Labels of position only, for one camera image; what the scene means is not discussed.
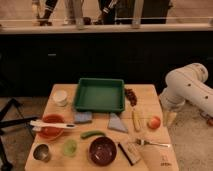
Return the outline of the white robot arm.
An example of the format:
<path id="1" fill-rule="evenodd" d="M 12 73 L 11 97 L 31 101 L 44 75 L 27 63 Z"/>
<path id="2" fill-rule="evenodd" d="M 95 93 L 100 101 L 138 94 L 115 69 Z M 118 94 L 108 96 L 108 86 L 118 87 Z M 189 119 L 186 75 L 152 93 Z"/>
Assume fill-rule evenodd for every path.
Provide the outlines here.
<path id="1" fill-rule="evenodd" d="M 208 70 L 200 63 L 192 63 L 170 71 L 166 87 L 159 96 L 166 110 L 181 108 L 188 100 L 213 117 L 213 88 L 205 84 Z"/>

